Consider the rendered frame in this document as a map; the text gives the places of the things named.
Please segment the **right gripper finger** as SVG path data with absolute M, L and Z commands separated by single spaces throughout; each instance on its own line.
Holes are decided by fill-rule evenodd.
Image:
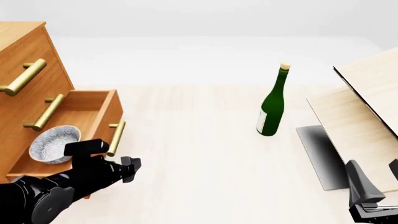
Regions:
M 368 179 L 355 160 L 345 165 L 349 183 L 349 207 L 363 203 L 379 203 L 385 195 Z
M 389 168 L 393 173 L 394 177 L 398 181 L 398 159 L 394 159 L 392 162 L 389 163 Z

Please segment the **green glass wine bottle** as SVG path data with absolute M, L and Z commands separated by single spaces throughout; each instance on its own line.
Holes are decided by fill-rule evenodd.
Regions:
M 278 76 L 271 92 L 262 102 L 256 122 L 256 130 L 262 136 L 273 136 L 284 113 L 284 85 L 289 70 L 279 68 Z

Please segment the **patterned blue-white bowl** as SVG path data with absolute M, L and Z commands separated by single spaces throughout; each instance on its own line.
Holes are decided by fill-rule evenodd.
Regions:
M 76 126 L 56 126 L 37 136 L 32 141 L 28 153 L 30 158 L 37 162 L 62 164 L 72 158 L 64 155 L 65 146 L 80 139 L 81 131 Z

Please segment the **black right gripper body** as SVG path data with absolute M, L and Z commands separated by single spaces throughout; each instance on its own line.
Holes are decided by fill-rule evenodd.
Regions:
M 349 213 L 355 223 L 398 224 L 398 205 L 379 206 L 382 198 L 349 200 Z

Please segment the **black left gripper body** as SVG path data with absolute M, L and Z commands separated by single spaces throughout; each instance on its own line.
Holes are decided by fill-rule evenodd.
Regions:
M 90 156 L 107 152 L 109 144 L 102 139 L 90 139 L 68 143 L 64 148 L 64 156 Z

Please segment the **open wooden drawer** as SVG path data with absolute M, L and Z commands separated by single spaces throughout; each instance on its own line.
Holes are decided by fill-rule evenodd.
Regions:
M 76 126 L 81 131 L 81 140 L 102 139 L 111 143 L 114 128 L 123 115 L 123 108 L 117 91 L 70 91 L 58 107 L 43 131 L 56 126 Z M 72 168 L 70 161 L 59 165 L 49 165 L 32 160 L 24 152 L 6 175 L 7 180 L 20 175 L 46 177 Z

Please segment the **wooden cabinet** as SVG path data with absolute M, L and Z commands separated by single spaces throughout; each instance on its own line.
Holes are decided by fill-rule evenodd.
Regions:
M 56 51 L 55 46 L 53 45 L 53 42 L 46 30 L 44 22 L 0 22 L 0 50 L 3 50 L 9 44 L 19 40 L 21 37 L 27 35 L 29 32 L 31 32 L 37 28 L 42 28 L 43 33 L 46 35 L 47 40 L 54 52 L 54 55 L 56 56 L 57 63 L 59 63 L 61 65 L 65 75 L 68 78 L 68 81 L 70 82 L 71 86 L 73 87 L 73 83 L 71 82 L 71 80 L 67 74 L 67 71 L 65 70 L 65 67 L 63 66 L 63 63 Z M 0 176 L 0 184 L 6 184 L 8 182 L 10 182 L 10 180 L 7 180 L 6 176 L 4 176 L 4 177 Z

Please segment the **pale wooden rack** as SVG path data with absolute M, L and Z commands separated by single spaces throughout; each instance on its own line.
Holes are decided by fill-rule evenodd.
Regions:
M 398 47 L 333 70 L 342 87 L 307 102 L 343 162 L 355 160 L 383 193 L 398 192 Z

